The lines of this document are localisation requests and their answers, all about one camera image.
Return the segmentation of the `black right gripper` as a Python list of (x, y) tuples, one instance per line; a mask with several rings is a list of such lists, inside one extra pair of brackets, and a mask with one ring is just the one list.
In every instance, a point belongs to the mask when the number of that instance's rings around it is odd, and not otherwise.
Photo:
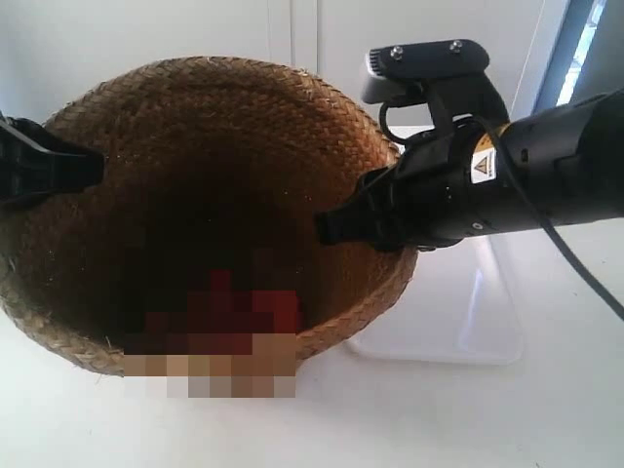
[(445, 248), (512, 227), (512, 185), (482, 122), (419, 136), (389, 168), (361, 175), (338, 206), (314, 214), (323, 246), (365, 243), (378, 252)]

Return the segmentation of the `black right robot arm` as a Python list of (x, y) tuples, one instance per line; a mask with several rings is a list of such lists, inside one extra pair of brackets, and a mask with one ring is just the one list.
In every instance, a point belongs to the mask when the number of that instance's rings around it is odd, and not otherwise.
[(504, 126), (499, 148), (468, 120), (449, 136), (415, 135), (398, 161), (362, 174), (341, 205), (318, 213), (326, 246), (383, 252), (623, 214), (623, 95), (602, 94)]

